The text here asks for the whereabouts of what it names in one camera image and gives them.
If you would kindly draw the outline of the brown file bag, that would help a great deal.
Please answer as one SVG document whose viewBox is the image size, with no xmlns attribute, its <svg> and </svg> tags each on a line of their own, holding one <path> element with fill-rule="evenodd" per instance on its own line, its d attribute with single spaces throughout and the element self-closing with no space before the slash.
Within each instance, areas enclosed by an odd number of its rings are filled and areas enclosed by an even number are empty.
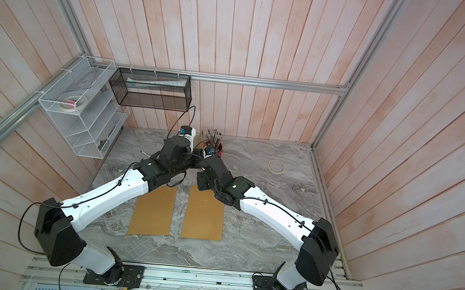
<svg viewBox="0 0 465 290">
<path fill-rule="evenodd" d="M 191 186 L 181 237 L 221 241 L 224 208 L 213 191 L 199 191 L 197 185 Z"/>
<path fill-rule="evenodd" d="M 199 149 L 199 150 L 203 149 L 205 146 L 204 142 L 205 142 L 205 134 L 204 134 L 204 131 L 201 130 L 195 141 L 195 145 L 194 145 L 195 149 Z"/>
<path fill-rule="evenodd" d="M 129 235 L 168 236 L 177 188 L 162 186 L 137 198 L 128 228 Z"/>
</svg>

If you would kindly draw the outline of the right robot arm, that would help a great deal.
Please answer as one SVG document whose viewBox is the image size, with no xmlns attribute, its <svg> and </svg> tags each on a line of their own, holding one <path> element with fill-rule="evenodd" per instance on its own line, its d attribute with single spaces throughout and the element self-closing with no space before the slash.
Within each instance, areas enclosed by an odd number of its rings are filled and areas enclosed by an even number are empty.
<svg viewBox="0 0 465 290">
<path fill-rule="evenodd" d="M 197 177 L 200 190 L 210 189 L 223 204 L 258 218 L 299 251 L 296 260 L 277 268 L 267 283 L 272 290 L 297 290 L 306 283 L 320 287 L 326 280 L 336 290 L 342 290 L 332 272 L 340 251 L 328 220 L 313 220 L 283 206 L 249 179 L 232 176 L 217 155 L 204 156 L 198 152 L 196 156 L 201 168 Z"/>
</svg>

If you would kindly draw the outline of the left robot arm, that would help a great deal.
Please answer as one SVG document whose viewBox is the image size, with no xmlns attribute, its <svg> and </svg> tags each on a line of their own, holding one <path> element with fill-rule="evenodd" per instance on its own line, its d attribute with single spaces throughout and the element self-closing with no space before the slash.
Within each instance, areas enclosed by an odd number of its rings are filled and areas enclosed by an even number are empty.
<svg viewBox="0 0 465 290">
<path fill-rule="evenodd" d="M 122 262 L 114 251 L 85 242 L 80 232 L 117 206 L 200 168 L 206 157 L 190 137 L 174 136 L 165 139 L 160 151 L 131 163 L 123 175 L 92 191 L 63 202 L 40 202 L 34 234 L 41 254 L 55 267 L 72 263 L 106 276 L 120 270 Z"/>
</svg>

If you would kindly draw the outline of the red pen holder cup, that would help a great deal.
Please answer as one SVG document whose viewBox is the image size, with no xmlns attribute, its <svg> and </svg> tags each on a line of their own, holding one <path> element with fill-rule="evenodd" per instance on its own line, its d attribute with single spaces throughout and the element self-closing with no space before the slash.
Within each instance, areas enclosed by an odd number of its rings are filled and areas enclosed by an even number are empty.
<svg viewBox="0 0 465 290">
<path fill-rule="evenodd" d="M 221 143 L 219 143 L 216 148 L 215 148 L 215 154 L 218 156 L 218 157 L 221 157 L 222 154 L 223 154 L 223 145 Z"/>
</svg>

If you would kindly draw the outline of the masking tape roll on table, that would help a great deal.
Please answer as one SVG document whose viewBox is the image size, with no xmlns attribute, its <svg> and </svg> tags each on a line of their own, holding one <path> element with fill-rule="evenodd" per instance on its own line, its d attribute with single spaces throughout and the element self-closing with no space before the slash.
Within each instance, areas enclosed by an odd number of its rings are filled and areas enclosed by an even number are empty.
<svg viewBox="0 0 465 290">
<path fill-rule="evenodd" d="M 275 175 L 281 175 L 285 172 L 285 164 L 278 159 L 271 159 L 267 163 L 268 170 Z"/>
</svg>

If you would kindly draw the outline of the black mesh basket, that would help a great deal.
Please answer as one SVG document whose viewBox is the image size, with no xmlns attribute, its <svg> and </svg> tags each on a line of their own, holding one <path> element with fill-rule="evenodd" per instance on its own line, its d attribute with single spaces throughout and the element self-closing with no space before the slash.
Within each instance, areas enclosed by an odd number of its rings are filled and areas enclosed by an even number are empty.
<svg viewBox="0 0 465 290">
<path fill-rule="evenodd" d="M 123 106 L 169 111 L 186 111 L 191 106 L 191 78 L 187 75 L 119 68 L 109 85 Z"/>
</svg>

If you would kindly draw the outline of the tape roll in rack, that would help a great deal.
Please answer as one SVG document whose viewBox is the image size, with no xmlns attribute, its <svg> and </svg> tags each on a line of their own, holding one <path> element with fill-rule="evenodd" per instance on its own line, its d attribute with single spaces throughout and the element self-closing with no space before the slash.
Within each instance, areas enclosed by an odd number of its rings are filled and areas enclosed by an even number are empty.
<svg viewBox="0 0 465 290">
<path fill-rule="evenodd" d="M 75 113 L 83 109 L 85 101 L 86 98 L 80 94 L 67 95 L 57 103 L 57 108 L 63 113 Z"/>
</svg>

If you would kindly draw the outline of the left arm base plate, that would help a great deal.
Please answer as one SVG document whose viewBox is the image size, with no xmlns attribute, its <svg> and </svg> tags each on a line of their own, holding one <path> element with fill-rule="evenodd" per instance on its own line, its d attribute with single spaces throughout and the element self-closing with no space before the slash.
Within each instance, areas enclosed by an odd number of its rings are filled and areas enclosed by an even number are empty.
<svg viewBox="0 0 465 290">
<path fill-rule="evenodd" d="M 136 289 L 140 287 L 144 272 L 144 266 L 115 264 L 113 268 L 102 275 L 97 275 L 89 269 L 83 279 L 83 283 Z"/>
</svg>

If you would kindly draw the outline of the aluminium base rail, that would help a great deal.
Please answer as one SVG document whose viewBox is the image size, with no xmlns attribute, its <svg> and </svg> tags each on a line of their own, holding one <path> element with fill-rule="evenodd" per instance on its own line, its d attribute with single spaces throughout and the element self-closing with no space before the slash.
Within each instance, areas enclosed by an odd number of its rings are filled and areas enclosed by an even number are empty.
<svg viewBox="0 0 465 290">
<path fill-rule="evenodd" d="M 137 290 L 254 290 L 251 271 L 227 271 L 200 267 L 182 267 L 172 265 L 142 264 L 144 272 L 138 276 L 125 276 L 119 280 L 122 287 L 133 282 Z M 87 270 L 82 266 L 68 265 L 52 267 L 46 258 L 35 257 L 22 274 L 21 282 L 41 283 L 62 286 L 83 286 Z M 342 290 L 365 290 L 359 282 L 339 280 Z M 297 290 L 336 290 L 330 281 L 320 287 L 310 283 L 300 285 Z"/>
</svg>

